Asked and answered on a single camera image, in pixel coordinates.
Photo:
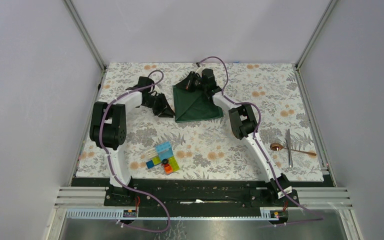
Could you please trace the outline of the dark green cloth napkin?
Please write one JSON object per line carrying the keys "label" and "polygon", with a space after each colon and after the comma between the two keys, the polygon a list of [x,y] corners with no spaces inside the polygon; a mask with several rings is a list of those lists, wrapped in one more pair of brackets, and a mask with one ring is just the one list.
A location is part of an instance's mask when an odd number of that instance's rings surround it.
{"label": "dark green cloth napkin", "polygon": [[209,121],[224,116],[223,110],[208,100],[202,90],[189,92],[172,86],[176,123]]}

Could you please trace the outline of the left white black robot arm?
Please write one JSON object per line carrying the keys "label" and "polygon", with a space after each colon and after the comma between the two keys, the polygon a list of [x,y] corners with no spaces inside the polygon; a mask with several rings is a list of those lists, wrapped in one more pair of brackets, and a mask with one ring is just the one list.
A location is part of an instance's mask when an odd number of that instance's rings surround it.
{"label": "left white black robot arm", "polygon": [[143,106],[151,109],[159,118],[175,116],[165,95],[155,90],[158,83],[148,76],[140,76],[137,84],[127,88],[120,96],[110,102],[96,101],[92,107],[89,138],[104,150],[110,185],[119,188],[115,197],[124,206],[134,202],[135,192],[145,194],[129,186],[132,174],[125,157],[128,113]]}

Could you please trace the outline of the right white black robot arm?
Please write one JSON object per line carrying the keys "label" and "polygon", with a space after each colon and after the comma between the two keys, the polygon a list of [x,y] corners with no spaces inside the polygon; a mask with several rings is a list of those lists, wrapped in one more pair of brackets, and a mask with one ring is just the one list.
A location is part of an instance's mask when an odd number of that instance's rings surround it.
{"label": "right white black robot arm", "polygon": [[193,93],[201,91],[206,101],[228,112],[231,131],[235,138],[245,144],[264,176],[267,201],[273,206],[281,205],[286,199],[293,200],[293,187],[286,175],[275,169],[273,159],[265,148],[258,133],[261,111],[251,102],[235,102],[218,86],[212,69],[201,73],[191,71],[175,86],[177,90]]}

